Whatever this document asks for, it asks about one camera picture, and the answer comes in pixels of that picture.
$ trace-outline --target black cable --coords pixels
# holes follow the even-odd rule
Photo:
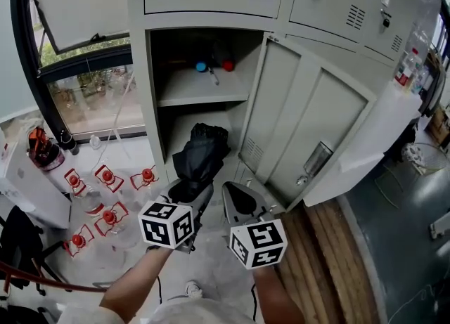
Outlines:
[[[162,295],[161,295],[161,280],[160,280],[160,276],[157,276],[157,286],[158,286],[158,291],[160,293],[160,304],[162,304]]]
[[[256,295],[255,295],[255,284],[253,284],[251,292],[253,295],[253,304],[255,306],[253,309],[253,321],[256,321],[256,309],[258,307],[258,303],[256,301]]]

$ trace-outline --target black and white marker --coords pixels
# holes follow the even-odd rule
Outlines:
[[[194,234],[192,208],[163,202],[148,202],[139,212],[144,242],[175,249]]]
[[[230,249],[247,269],[279,263],[287,247],[280,219],[231,228]]]

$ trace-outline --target locker shelf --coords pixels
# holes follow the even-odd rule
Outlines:
[[[226,129],[229,133],[228,145],[231,148],[229,156],[236,153],[238,136],[240,133],[234,133],[227,111],[208,111],[179,115],[174,118],[172,123],[167,123],[165,128],[166,143],[166,162],[172,161],[172,155],[183,150],[185,144],[191,138],[191,130],[197,123],[215,125]]]
[[[176,70],[157,88],[157,106],[246,101],[248,92],[235,72],[214,68],[219,85],[212,82],[208,72],[195,69]]]

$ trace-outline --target blue bottle cap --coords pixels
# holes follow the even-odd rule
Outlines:
[[[197,64],[195,64],[195,68],[199,72],[204,72],[204,71],[206,71],[206,63],[205,62],[198,62]]]

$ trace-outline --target locker lock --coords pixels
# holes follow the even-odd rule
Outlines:
[[[382,25],[385,28],[389,28],[391,21],[389,18],[392,18],[392,16],[387,13],[384,9],[381,9],[381,16],[382,16]]]
[[[304,186],[306,183],[308,183],[308,177],[305,175],[302,175],[301,177],[299,177],[297,179],[297,181],[295,183],[297,184],[297,186]]]

